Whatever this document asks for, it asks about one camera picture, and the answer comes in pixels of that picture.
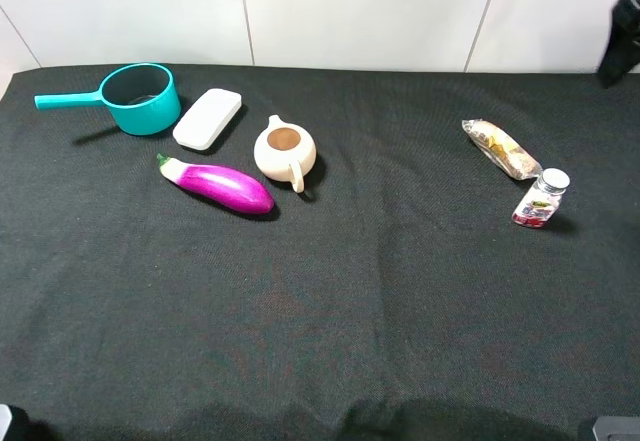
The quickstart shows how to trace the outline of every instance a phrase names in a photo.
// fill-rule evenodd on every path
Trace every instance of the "teal saucepan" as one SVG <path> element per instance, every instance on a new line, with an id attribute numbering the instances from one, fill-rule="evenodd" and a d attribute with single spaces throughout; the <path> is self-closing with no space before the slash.
<path id="1" fill-rule="evenodd" d="M 180 117 L 173 75 L 159 64 L 131 64 L 107 76 L 92 93 L 34 97 L 38 109 L 107 106 L 125 133 L 138 136 L 167 129 Z"/>

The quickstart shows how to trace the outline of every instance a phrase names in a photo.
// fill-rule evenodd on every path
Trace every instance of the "brown liquid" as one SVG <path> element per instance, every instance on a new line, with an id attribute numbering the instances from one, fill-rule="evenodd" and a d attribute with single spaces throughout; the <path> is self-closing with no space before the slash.
<path id="1" fill-rule="evenodd" d="M 300 143 L 300 135 L 295 129 L 279 128 L 269 133 L 267 143 L 278 151 L 288 151 Z"/>

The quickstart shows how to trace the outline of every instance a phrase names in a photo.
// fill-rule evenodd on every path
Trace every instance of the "glass jar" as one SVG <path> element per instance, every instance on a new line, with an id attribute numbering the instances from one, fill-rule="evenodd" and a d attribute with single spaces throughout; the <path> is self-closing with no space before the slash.
<path id="1" fill-rule="evenodd" d="M 569 176 L 564 171 L 545 169 L 513 212 L 513 221 L 528 228 L 544 226 L 560 207 L 569 182 Z"/>

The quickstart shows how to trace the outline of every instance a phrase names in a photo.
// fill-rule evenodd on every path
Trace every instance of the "wrapped snack bar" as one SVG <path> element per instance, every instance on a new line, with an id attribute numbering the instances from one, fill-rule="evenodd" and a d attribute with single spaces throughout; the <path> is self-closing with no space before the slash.
<path id="1" fill-rule="evenodd" d="M 462 129 L 494 164 L 512 178 L 522 180 L 542 174 L 540 163 L 495 124 L 473 119 L 463 121 Z"/>

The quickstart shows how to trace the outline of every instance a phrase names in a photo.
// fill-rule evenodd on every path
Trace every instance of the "black cloth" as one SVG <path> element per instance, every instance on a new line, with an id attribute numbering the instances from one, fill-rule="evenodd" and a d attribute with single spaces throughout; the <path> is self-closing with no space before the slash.
<path id="1" fill-rule="evenodd" d="M 170 66 L 244 108 L 206 154 L 106 108 L 36 111 L 113 66 L 14 76 L 0 102 L 0 402 L 34 439 L 571 439 L 640 411 L 640 77 Z M 309 192 L 253 161 L 314 137 Z M 572 178 L 543 230 L 460 122 Z M 237 216 L 156 153 L 260 179 Z"/>

